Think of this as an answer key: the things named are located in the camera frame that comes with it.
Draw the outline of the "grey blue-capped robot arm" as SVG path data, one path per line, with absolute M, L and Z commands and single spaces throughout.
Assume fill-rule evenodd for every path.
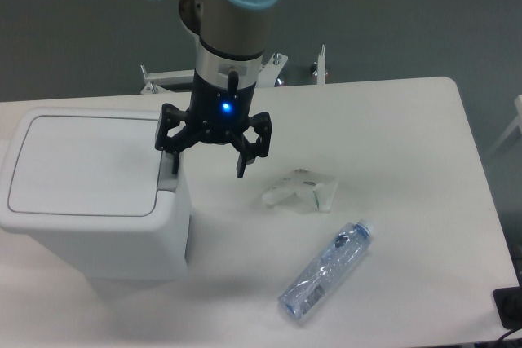
M 231 144 L 237 176 L 266 157 L 272 134 L 268 113 L 250 115 L 263 53 L 278 0 L 179 0 L 184 27 L 197 39 L 191 99 L 184 111 L 163 104 L 155 148 L 173 157 L 196 143 Z

